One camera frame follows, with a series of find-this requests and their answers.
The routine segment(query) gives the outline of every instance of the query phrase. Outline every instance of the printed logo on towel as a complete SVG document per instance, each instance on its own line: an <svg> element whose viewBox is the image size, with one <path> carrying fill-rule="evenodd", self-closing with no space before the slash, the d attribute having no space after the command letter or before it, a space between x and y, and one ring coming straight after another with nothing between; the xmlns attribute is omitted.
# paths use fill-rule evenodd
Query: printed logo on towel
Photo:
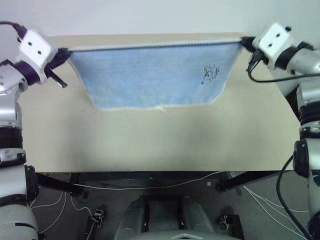
<svg viewBox="0 0 320 240"><path fill-rule="evenodd" d="M220 68L215 64L208 65L203 69L202 79L204 81L211 82L212 80L217 78L219 71L220 71Z"/></svg>

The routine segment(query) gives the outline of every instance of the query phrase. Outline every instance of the black wire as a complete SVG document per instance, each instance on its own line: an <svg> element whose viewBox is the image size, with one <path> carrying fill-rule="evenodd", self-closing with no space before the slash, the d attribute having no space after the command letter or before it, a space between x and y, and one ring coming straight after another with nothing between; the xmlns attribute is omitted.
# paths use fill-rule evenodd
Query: black wire
<svg viewBox="0 0 320 240"><path fill-rule="evenodd" d="M0 21L0 25L11 25L14 26L15 23L12 21Z"/></svg>
<svg viewBox="0 0 320 240"><path fill-rule="evenodd" d="M283 168L280 171L279 177L278 177L278 179L276 181L276 194L278 195L278 198L279 198L284 210L288 213L289 217L292 219L292 221L295 223L295 225L301 230L301 232L306 237L306 239L312 240L311 236L308 234L308 232L305 230L305 228L301 225L301 223L296 219L294 214L290 211L290 209L288 208L288 206L285 203L284 199L282 198L281 192L280 192L280 181L282 179L282 176L283 176L286 168L288 167L288 165L292 161L292 159L293 159L293 156L291 156L289 158L289 160L284 164Z"/></svg>
<svg viewBox="0 0 320 240"><path fill-rule="evenodd" d="M277 83L277 82L296 80L296 79L302 79L302 78L320 77L320 73L310 73L310 74L302 74L302 75L297 75L297 76L289 76L289 77L285 77L285 78L278 78L278 79L273 79L273 80L257 80L251 75L251 73L252 73L253 69L255 69L255 67L258 64L255 64L255 65L253 65L253 64L249 63L249 66L246 71L248 72L248 76L252 81L254 81L256 83L260 83L260 84Z"/></svg>

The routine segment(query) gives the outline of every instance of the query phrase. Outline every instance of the beige table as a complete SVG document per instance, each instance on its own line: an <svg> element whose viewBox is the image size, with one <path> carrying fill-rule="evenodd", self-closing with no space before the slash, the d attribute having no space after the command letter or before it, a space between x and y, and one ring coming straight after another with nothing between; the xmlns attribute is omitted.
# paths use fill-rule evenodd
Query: beige table
<svg viewBox="0 0 320 240"><path fill-rule="evenodd" d="M132 37L52 40L59 47L75 47L122 44ZM150 42L150 36L134 38ZM66 63L55 72L67 88L49 80L19 99L27 163L37 172L280 170L299 139L299 122L275 84L249 80L249 57L246 50L241 53L213 104L165 110L98 111ZM265 67L254 75L271 77Z"/></svg>

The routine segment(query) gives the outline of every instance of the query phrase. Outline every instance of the blue towel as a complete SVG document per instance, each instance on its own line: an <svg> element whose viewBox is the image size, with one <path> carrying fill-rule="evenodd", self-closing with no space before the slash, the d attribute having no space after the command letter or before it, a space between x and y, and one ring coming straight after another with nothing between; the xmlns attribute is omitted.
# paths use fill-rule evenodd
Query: blue towel
<svg viewBox="0 0 320 240"><path fill-rule="evenodd" d="M212 103L242 47L177 44L73 51L71 65L99 110Z"/></svg>

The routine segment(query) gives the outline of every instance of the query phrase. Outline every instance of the white wall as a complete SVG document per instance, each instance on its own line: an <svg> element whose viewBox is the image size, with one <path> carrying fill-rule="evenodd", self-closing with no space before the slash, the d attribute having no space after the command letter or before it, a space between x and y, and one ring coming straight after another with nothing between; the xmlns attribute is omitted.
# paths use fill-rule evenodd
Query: white wall
<svg viewBox="0 0 320 240"><path fill-rule="evenodd" d="M259 33L290 25L297 38L320 47L319 0L2 0L0 20L47 35ZM0 61L14 60L16 36L0 27Z"/></svg>

